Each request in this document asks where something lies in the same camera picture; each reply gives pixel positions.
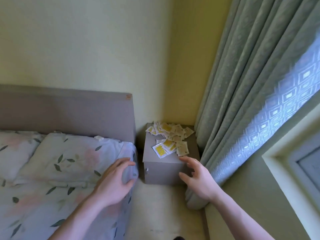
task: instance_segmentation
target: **pillow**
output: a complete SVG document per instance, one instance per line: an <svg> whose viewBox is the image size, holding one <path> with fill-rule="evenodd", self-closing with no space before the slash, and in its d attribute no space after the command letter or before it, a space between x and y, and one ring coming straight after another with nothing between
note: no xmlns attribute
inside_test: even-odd
<svg viewBox="0 0 320 240"><path fill-rule="evenodd" d="M50 133L30 161L20 170L15 184L46 181L55 186L95 184L117 159L124 142L104 138Z"/></svg>
<svg viewBox="0 0 320 240"><path fill-rule="evenodd" d="M31 131L0 131L0 178L1 185L13 182L41 143L43 135Z"/></svg>

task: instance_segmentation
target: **bedside table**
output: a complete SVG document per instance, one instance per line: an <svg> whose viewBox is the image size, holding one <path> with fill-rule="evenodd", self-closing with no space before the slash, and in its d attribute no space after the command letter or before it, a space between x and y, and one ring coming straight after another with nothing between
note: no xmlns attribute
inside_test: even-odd
<svg viewBox="0 0 320 240"><path fill-rule="evenodd" d="M182 128L189 127L194 131L194 127L190 125L181 125ZM146 132L146 141L144 143L143 151L143 165L146 184L164 184L175 185L184 184L179 177L179 172L191 175L191 169L186 164L179 160L177 153L171 153L164 158L159 158L152 149L156 145L156 139L165 139L162 135L152 135ZM184 141L188 143L189 154L188 157L193 157L200 161L196 135L193 133Z"/></svg>

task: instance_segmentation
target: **gray headboard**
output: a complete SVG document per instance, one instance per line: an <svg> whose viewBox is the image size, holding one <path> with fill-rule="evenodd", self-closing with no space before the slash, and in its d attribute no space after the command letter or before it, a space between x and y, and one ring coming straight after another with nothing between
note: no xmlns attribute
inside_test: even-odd
<svg viewBox="0 0 320 240"><path fill-rule="evenodd" d="M132 94L0 85L0 129L135 142Z"/></svg>

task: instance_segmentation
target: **tile floor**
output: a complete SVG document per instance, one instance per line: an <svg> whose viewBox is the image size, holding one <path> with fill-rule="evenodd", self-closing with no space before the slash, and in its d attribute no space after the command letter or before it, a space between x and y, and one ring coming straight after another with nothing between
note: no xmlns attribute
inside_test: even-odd
<svg viewBox="0 0 320 240"><path fill-rule="evenodd" d="M147 185L133 190L132 213L125 240L205 240L200 211L189 210L184 186Z"/></svg>

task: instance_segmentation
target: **person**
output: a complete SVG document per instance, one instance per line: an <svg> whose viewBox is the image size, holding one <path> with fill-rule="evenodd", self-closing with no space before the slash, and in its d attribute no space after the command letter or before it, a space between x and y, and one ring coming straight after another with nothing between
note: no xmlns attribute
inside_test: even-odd
<svg viewBox="0 0 320 240"><path fill-rule="evenodd" d="M180 157L192 177L179 173L180 178L202 199L211 202L221 214L236 240L274 240L254 219L227 195L214 181L210 172L196 159ZM93 192L84 199L48 240L81 240L100 211L119 203L134 185L123 184L122 173L135 163L129 158L116 160L102 175Z"/></svg>

